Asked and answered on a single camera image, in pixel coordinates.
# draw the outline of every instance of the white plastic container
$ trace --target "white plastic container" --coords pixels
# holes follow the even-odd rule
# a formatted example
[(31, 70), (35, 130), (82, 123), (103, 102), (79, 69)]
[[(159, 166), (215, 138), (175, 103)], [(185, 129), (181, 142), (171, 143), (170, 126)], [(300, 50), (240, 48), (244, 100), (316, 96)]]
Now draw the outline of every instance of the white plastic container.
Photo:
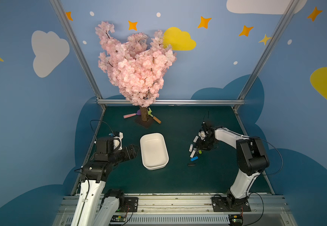
[(161, 133), (144, 135), (139, 142), (142, 163), (148, 170), (161, 169), (167, 165), (168, 153), (165, 139)]

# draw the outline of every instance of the ventilation grille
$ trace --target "ventilation grille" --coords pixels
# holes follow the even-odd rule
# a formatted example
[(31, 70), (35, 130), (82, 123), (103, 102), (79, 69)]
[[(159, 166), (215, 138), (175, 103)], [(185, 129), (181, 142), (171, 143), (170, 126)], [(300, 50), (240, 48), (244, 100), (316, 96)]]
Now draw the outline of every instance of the ventilation grille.
[(228, 215), (134, 215), (127, 224), (229, 224)]
[(66, 224), (71, 224), (72, 223), (72, 220), (73, 220), (73, 217), (68, 217)]

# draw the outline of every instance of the purple shovel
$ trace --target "purple shovel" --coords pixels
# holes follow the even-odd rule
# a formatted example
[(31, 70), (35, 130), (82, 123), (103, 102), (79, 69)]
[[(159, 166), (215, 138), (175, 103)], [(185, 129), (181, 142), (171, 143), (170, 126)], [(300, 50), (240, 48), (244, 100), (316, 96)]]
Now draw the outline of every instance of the purple shovel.
[(141, 110), (138, 110), (137, 113), (133, 113), (133, 114), (128, 114), (128, 115), (124, 115), (123, 118), (129, 118), (135, 115), (141, 115)]

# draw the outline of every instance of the pink blossom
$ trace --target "pink blossom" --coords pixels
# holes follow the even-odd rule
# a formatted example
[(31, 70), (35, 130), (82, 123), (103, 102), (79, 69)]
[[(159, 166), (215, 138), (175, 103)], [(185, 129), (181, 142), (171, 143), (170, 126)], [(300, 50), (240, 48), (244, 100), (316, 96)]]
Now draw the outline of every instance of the pink blossom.
[(113, 24), (102, 22), (95, 29), (108, 54), (99, 55), (98, 67), (107, 72), (110, 82), (133, 105), (147, 107), (156, 101), (163, 76), (177, 59), (170, 46), (164, 48), (163, 32), (155, 32), (151, 48), (147, 49), (148, 36), (144, 33), (132, 34), (121, 43), (110, 35), (115, 32)]

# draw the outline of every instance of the tree trunk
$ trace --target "tree trunk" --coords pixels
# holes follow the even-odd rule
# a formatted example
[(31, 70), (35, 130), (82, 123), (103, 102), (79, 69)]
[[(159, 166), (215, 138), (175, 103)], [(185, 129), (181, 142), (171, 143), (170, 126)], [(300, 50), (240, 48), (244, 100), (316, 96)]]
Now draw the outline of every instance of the tree trunk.
[(141, 110), (142, 121), (148, 121), (148, 108), (140, 106), (139, 109)]

